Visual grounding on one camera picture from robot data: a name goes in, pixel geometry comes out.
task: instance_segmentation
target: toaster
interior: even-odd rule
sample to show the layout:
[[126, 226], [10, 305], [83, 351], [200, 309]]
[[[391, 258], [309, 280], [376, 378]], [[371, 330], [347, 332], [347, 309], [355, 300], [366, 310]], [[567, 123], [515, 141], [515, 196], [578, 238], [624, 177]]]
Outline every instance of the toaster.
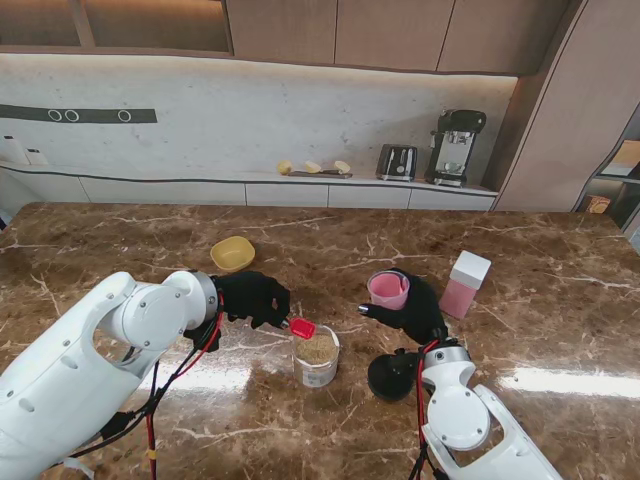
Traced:
[[412, 182], [416, 178], [418, 149], [411, 145], [385, 143], [378, 159], [376, 177], [380, 180]]

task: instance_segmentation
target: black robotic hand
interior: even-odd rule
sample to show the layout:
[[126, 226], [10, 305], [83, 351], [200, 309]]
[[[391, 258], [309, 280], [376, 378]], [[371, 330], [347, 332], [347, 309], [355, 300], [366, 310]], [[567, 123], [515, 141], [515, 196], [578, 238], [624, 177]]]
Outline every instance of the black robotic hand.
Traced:
[[213, 281], [222, 291], [224, 311], [230, 321], [252, 317], [251, 328], [265, 322], [280, 328], [289, 315], [289, 290], [275, 278], [260, 272], [238, 272]]
[[421, 345], [431, 340], [444, 340], [449, 335], [447, 326], [440, 313], [436, 292], [420, 277], [411, 275], [399, 268], [391, 270], [403, 274], [409, 279], [409, 296], [402, 310], [389, 310], [378, 305], [365, 303], [358, 310], [362, 315], [392, 328], [401, 328]]

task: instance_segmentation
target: pink container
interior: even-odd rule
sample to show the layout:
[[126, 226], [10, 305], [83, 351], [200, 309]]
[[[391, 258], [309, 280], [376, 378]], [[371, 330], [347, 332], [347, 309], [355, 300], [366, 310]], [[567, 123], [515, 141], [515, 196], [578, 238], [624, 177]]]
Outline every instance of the pink container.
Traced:
[[449, 283], [440, 298], [440, 310], [463, 319], [490, 266], [490, 260], [463, 250], [453, 265]]
[[409, 279], [399, 272], [386, 270], [374, 274], [367, 282], [371, 303], [389, 310], [400, 310], [407, 303]]
[[442, 298], [440, 298], [440, 310], [452, 317], [462, 319], [467, 314], [476, 292], [475, 288], [467, 287], [463, 283], [449, 279], [447, 288], [442, 294]]

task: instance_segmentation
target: kitchen island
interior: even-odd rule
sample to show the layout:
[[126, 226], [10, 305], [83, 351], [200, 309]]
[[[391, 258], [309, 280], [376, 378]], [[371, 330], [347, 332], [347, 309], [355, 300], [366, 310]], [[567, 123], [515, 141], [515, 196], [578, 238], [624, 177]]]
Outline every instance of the kitchen island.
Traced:
[[[415, 394], [382, 402], [366, 373], [377, 355], [416, 345], [356, 307], [369, 276], [392, 266], [441, 294], [463, 249], [493, 262], [467, 317], [446, 318], [478, 368], [472, 383], [499, 394], [564, 479], [637, 478], [640, 257], [599, 215], [31, 204], [0, 235], [0, 369], [102, 278], [220, 274], [209, 250], [232, 235], [256, 247], [249, 268], [291, 290], [292, 313], [336, 331], [338, 374], [303, 387], [288, 333], [225, 322], [221, 349], [156, 413], [159, 478], [407, 478]], [[96, 344], [111, 358], [122, 348], [101, 335]], [[160, 383], [190, 346], [167, 352]], [[149, 478], [146, 449], [138, 427], [84, 461], [97, 479]], [[44, 478], [83, 475], [55, 467]]]

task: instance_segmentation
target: rice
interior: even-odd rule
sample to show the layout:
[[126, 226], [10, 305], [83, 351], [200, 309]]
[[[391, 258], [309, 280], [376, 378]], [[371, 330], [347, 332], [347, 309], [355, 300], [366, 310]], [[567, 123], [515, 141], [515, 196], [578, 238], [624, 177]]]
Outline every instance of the rice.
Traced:
[[298, 342], [296, 357], [310, 365], [320, 365], [333, 360], [337, 354], [336, 344], [328, 335], [314, 335], [309, 340]]

